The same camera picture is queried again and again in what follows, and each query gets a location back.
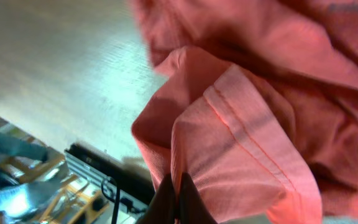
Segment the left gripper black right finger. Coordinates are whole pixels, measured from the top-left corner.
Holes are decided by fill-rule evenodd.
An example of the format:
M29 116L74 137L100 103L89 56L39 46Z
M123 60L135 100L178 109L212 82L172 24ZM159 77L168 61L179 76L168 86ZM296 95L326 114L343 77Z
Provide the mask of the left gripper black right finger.
M181 176L178 199L181 224L217 224L204 205L189 173Z

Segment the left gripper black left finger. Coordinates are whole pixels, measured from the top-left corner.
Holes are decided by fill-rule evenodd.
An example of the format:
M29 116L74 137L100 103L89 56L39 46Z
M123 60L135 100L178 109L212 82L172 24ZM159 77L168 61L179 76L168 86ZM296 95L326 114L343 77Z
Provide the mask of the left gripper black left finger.
M174 224L176 194L172 177L167 174L161 181L148 209L136 224Z

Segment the orange printed t-shirt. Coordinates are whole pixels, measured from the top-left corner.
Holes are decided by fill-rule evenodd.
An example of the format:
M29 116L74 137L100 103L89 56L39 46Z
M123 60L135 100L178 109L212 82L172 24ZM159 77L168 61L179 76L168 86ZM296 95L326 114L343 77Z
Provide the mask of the orange printed t-shirt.
M132 2L167 81L132 125L180 222L189 173L216 222L358 220L358 1Z

